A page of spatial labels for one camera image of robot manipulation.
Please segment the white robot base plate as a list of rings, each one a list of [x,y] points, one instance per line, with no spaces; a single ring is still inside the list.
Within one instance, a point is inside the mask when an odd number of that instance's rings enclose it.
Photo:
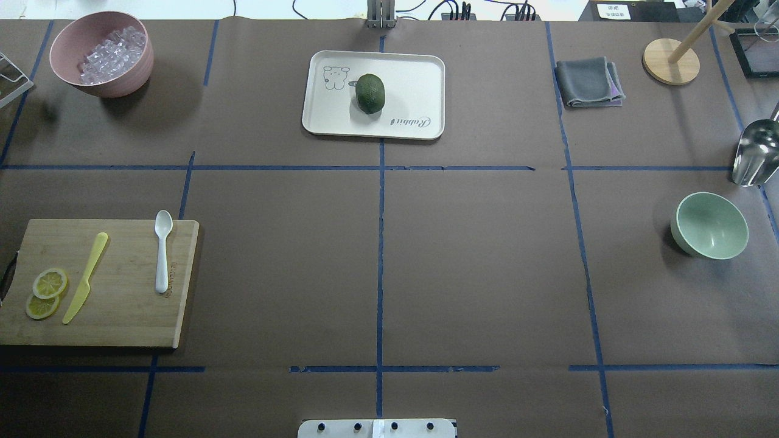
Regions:
[[[455,420],[317,419],[300,424],[298,437],[457,437]]]

